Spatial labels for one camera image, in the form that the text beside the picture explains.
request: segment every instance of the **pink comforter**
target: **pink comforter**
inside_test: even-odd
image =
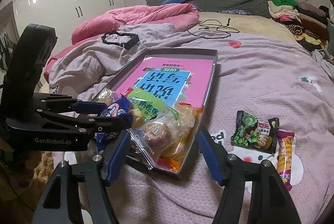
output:
[[[159,6],[136,5],[128,8],[117,8],[101,16],[92,18],[81,23],[72,34],[72,45],[63,49],[57,55],[51,57],[46,63],[44,78],[49,82],[49,74],[54,63],[64,57],[75,47],[92,37],[115,31],[122,25],[134,25],[139,23],[171,23],[177,32],[187,29],[190,24],[197,24],[199,19],[198,10],[189,3],[173,3]]]

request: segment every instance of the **pile of clothes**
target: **pile of clothes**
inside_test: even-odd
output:
[[[325,11],[295,0],[270,0],[268,6],[273,20],[288,28],[306,50],[327,49],[329,32]]]

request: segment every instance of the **green snack wrapper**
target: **green snack wrapper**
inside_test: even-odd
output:
[[[145,119],[155,118],[161,110],[167,108],[162,100],[138,87],[130,92],[127,98],[134,109],[141,111]]]
[[[231,137],[232,144],[253,148],[260,152],[275,153],[279,124],[280,120],[277,117],[260,121],[253,115],[240,110],[237,112],[237,129]]]

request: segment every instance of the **snack package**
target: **snack package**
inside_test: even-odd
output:
[[[104,102],[107,106],[111,105],[113,102],[117,101],[121,97],[121,94],[118,94],[111,89],[104,88],[101,90],[99,95],[96,98],[96,102]]]
[[[129,114],[130,103],[123,95],[120,98],[112,103],[107,109],[101,112],[99,116],[101,117],[117,117],[120,115]],[[106,145],[109,144],[110,140],[115,138],[118,135],[118,132],[110,133],[95,133],[96,146],[97,150],[100,152],[105,149]]]
[[[183,134],[178,139],[176,139],[166,150],[164,150],[161,153],[161,156],[168,157],[171,160],[182,163],[186,155],[190,138],[192,137],[191,130],[194,127],[198,116],[202,114],[203,108],[194,108],[190,104],[179,103],[174,107],[174,109],[182,114],[182,116],[191,118],[191,120],[189,120],[189,123],[187,124],[188,127],[185,129]]]
[[[148,121],[140,129],[129,131],[137,151],[143,154],[147,167],[152,169],[158,163],[161,153],[180,140],[194,124],[192,109],[179,105],[163,109],[155,119]]]
[[[258,118],[240,110],[237,112],[237,129],[231,137],[232,144],[265,153],[275,153],[279,123],[277,117],[259,121]]]
[[[162,100],[138,87],[127,94],[127,98],[133,108],[139,109],[146,119],[155,118],[161,110],[167,108]]]
[[[294,132],[278,131],[277,137],[280,144],[278,151],[277,172],[285,184],[288,191],[292,189],[291,164],[292,164],[292,141],[295,136]]]

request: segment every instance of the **blue snack wrapper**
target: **blue snack wrapper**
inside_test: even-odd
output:
[[[121,95],[121,97],[112,103],[107,109],[103,110],[99,116],[100,117],[118,117],[122,115],[126,115],[131,117],[130,122],[132,125],[133,116],[129,113],[130,103],[126,97]],[[104,150],[106,146],[110,143],[110,141],[118,136],[118,132],[110,132],[110,133],[95,133],[95,140],[98,152]]]

